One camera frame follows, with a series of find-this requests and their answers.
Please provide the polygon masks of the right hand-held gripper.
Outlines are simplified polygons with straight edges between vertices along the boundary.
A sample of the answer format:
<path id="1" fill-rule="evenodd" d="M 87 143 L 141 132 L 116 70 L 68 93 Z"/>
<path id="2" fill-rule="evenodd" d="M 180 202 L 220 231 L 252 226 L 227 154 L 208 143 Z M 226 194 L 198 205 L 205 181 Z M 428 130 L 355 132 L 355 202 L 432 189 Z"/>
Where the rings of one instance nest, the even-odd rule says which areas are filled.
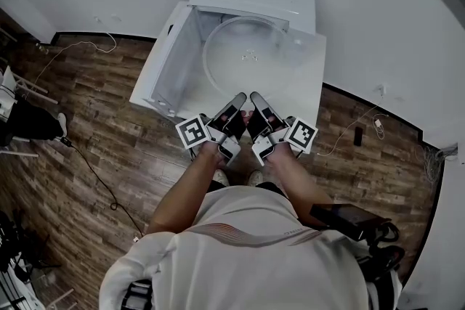
<path id="1" fill-rule="evenodd" d="M 252 139 L 252 151 L 260 165 L 271 155 L 278 144 L 287 142 L 299 154 L 309 154 L 318 130 L 301 118 L 282 119 L 257 91 L 250 94 L 255 111 L 248 121 L 247 130 Z"/>

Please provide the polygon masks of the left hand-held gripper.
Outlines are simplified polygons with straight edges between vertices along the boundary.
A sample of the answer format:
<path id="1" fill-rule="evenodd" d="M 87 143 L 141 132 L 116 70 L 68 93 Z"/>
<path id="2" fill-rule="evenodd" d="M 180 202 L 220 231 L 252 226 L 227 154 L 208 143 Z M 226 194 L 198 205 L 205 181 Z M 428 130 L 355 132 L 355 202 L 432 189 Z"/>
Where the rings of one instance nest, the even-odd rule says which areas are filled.
<path id="1" fill-rule="evenodd" d="M 246 130 L 241 114 L 246 98 L 246 94 L 240 92 L 214 118 L 208 118 L 201 113 L 175 126 L 184 148 L 190 153 L 191 160 L 196 158 L 196 147 L 210 142 L 217 145 L 227 166 L 234 161 L 240 152 L 240 138 Z"/>

